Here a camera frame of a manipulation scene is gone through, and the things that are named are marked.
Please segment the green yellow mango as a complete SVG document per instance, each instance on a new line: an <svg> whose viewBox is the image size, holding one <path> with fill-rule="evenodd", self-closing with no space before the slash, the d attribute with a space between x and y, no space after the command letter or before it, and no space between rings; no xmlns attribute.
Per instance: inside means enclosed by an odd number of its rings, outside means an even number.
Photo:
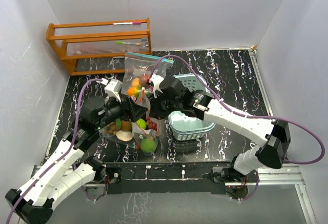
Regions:
<svg viewBox="0 0 328 224"><path fill-rule="evenodd" d="M128 96L138 97L141 93L143 85L141 84L140 78L134 78L131 82L131 86L127 90Z"/></svg>

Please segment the red grape bunch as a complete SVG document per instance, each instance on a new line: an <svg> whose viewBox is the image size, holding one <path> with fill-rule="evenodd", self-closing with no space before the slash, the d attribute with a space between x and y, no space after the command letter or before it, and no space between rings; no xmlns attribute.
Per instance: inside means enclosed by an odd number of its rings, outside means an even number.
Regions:
<svg viewBox="0 0 328 224"><path fill-rule="evenodd" d="M146 117L147 129L157 130L157 123L153 122L150 117Z"/></svg>

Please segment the white round bun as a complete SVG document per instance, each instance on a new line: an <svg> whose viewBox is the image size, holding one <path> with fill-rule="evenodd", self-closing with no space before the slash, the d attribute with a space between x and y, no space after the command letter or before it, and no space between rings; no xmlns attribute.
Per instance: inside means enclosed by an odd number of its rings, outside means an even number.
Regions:
<svg viewBox="0 0 328 224"><path fill-rule="evenodd" d="M133 134L132 134L132 132L125 132L125 131L119 130L116 133L116 137L117 137L117 139L119 139L121 141L129 142L133 139Z"/></svg>

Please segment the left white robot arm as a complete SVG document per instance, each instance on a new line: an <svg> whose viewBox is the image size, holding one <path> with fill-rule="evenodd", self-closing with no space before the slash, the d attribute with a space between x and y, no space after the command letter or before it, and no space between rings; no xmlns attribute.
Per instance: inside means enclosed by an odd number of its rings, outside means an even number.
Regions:
<svg viewBox="0 0 328 224"><path fill-rule="evenodd" d="M103 163L92 156L71 173L67 170L99 139L99 131L106 125L118 118L137 121L147 110L126 95L108 100L94 96L86 101L80 97L74 123L53 154L23 186L7 192L10 214L17 214L25 223L46 223L70 194L90 181L103 181Z"/></svg>

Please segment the longan bunch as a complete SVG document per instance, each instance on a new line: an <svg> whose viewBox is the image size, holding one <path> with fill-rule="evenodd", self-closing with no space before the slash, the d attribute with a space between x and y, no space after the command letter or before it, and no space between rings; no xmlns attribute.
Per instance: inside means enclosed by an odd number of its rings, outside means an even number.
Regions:
<svg viewBox="0 0 328 224"><path fill-rule="evenodd" d="M105 132L109 135L116 136L116 133L119 131L119 127L116 125L116 122L112 122L105 126Z"/></svg>

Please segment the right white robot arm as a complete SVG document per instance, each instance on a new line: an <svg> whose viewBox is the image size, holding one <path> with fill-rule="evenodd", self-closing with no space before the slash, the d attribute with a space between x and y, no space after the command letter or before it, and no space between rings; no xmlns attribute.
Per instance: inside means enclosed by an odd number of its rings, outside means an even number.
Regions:
<svg viewBox="0 0 328 224"><path fill-rule="evenodd" d="M255 147L236 155L227 168L213 170L210 176L220 182L243 181L254 170L262 167L280 169L291 138L287 122L277 118L254 118L214 95L202 90L190 91L173 77L153 75L148 79L153 86L150 116L165 118L173 112L187 117L222 125L255 143Z"/></svg>

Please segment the green lime fruit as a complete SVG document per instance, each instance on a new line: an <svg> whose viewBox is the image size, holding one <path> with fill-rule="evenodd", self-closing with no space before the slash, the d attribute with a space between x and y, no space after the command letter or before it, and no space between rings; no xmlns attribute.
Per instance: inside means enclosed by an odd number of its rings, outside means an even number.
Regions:
<svg viewBox="0 0 328 224"><path fill-rule="evenodd" d="M140 118L136 123L141 129L147 129L147 122L144 119Z"/></svg>

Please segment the orange fruit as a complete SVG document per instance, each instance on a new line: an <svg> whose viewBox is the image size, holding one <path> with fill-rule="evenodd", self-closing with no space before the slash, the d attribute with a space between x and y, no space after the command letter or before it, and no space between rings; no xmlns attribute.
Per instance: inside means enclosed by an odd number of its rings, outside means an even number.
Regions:
<svg viewBox="0 0 328 224"><path fill-rule="evenodd" d="M121 130L125 132L131 132L132 131L132 123L130 121L121 121Z"/></svg>

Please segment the orange-zipper clear bag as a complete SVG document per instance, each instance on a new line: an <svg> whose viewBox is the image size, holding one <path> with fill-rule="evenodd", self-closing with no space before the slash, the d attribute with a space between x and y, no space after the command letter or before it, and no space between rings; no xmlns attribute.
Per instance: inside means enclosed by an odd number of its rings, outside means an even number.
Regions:
<svg viewBox="0 0 328 224"><path fill-rule="evenodd" d="M136 104L148 108L148 111L142 117L142 119L144 119L145 121L146 121L146 117L150 117L150 111L151 111L150 98L151 98L151 95L152 95L152 91L151 90L149 91L149 90L146 90L145 88L142 88L141 93L139 94L139 96L135 100L135 103ZM157 120L155 118L151 118L151 120L153 122L157 123L157 130L151 130L151 129L144 130L144 129L141 129L137 125L136 122L133 122L132 123L132 134L133 134L133 138L137 142L137 145L139 146L139 148L140 148L141 141L143 139L145 139L145 138L148 138L148 139L152 139L152 140L157 141L157 145L158 145L158 137L159 137L159 134L160 134L160 132L159 132L159 129L160 129L159 120ZM144 153L145 156L152 156L154 154L154 152L153 153L145 153L145 152L143 152L143 153Z"/></svg>
<svg viewBox="0 0 328 224"><path fill-rule="evenodd" d="M99 134L101 137L117 144L122 144L133 149L138 148L137 142L133 138L132 123L130 121L124 121L118 118L100 129Z"/></svg>

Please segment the red apple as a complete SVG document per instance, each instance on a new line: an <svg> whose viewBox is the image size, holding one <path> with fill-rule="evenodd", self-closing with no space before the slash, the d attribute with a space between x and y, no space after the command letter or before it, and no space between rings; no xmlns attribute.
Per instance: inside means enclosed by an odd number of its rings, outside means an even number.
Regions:
<svg viewBox="0 0 328 224"><path fill-rule="evenodd" d="M140 78L139 78L139 82L142 86L145 86L148 84L149 82L149 75L148 74L143 74Z"/></svg>

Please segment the blue-zipper clear bag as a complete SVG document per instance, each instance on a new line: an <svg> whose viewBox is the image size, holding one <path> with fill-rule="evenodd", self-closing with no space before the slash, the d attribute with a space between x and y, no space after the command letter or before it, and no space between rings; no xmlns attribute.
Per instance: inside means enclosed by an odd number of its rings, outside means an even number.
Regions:
<svg viewBox="0 0 328 224"><path fill-rule="evenodd" d="M133 101L135 101L137 97L128 96L127 90L131 86L132 80L134 78L140 78L143 74L148 74L149 77L153 74L157 74L165 78L167 69L173 65L174 61L165 58L161 60L160 63L157 63L158 60L158 56L140 54L135 52L126 53L124 60L125 74L122 81L120 96L130 97ZM153 87L151 85L147 84L143 86L143 88L149 91L151 90L153 95Z"/></svg>

